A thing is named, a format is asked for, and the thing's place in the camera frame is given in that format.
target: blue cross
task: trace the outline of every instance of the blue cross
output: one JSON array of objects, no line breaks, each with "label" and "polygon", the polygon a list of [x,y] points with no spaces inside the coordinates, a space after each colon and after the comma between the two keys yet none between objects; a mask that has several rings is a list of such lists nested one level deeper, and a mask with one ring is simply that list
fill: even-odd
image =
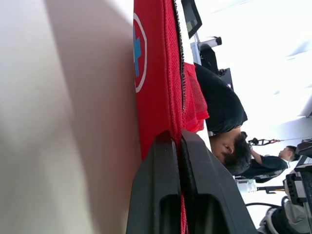
[{"label": "blue cross", "polygon": [[135,67],[136,67],[136,77],[140,74],[138,69],[138,58],[141,57],[141,44],[140,38],[136,39],[136,31],[133,27],[133,47],[134,47],[134,59],[135,59]]}]

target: black hair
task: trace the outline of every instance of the black hair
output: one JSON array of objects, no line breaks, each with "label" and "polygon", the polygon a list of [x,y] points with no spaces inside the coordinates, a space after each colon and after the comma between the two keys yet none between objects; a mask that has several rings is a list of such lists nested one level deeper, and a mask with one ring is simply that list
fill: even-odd
[{"label": "black hair", "polygon": [[286,147],[292,152],[291,162],[298,161],[300,159],[300,155],[296,154],[297,147],[291,145],[288,145]]},{"label": "black hair", "polygon": [[246,142],[246,136],[245,132],[241,132],[234,139],[234,152],[232,154],[222,153],[224,156],[224,166],[234,176],[246,171],[250,165],[251,150]]}]

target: white circle logo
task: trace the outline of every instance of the white circle logo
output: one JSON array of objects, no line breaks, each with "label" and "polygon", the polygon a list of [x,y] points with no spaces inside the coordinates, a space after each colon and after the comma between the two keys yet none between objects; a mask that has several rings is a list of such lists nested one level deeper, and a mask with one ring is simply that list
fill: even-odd
[{"label": "white circle logo", "polygon": [[133,15],[133,58],[136,75],[136,92],[138,93],[144,83],[147,68],[147,39],[137,14]]}]

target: black t-shirt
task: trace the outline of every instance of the black t-shirt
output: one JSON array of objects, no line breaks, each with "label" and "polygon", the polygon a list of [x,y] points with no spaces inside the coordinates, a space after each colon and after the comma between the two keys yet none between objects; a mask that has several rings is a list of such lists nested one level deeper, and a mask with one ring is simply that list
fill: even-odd
[{"label": "black t-shirt", "polygon": [[246,179],[255,179],[257,183],[265,183],[283,173],[287,163],[276,156],[261,156],[262,164],[252,159],[248,170],[240,174]]},{"label": "black t-shirt", "polygon": [[247,120],[247,115],[236,93],[207,68],[196,63],[195,66],[210,115],[206,120],[208,131],[226,133],[242,125]]}]

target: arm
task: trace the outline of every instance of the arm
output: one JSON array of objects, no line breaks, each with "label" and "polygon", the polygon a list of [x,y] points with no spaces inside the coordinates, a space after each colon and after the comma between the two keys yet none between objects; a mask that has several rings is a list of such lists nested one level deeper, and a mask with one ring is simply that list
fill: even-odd
[{"label": "arm", "polygon": [[252,156],[254,157],[257,163],[262,164],[260,154],[256,153],[253,149],[252,149]]}]

